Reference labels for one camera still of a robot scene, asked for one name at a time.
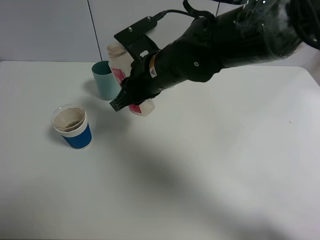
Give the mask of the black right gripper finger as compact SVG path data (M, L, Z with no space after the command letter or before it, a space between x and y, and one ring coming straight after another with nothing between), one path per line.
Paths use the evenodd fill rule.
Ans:
M109 103L114 111L119 112L123 108L132 105L134 103L133 95L123 87L118 95Z

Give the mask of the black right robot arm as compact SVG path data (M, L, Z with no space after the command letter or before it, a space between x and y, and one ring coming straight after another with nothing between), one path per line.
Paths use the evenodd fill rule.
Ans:
M133 58L128 77L111 101L115 111L139 105L186 80L205 83L222 69L286 59L301 43L320 47L317 0L235 0L221 15L183 2L192 17L177 40L160 49L148 32L167 12L147 16L115 35Z

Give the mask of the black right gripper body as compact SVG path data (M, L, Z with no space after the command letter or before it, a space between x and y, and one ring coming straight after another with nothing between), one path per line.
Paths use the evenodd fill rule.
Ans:
M122 104L137 104L186 80L205 83L220 72L209 47L175 42L136 63L121 91Z

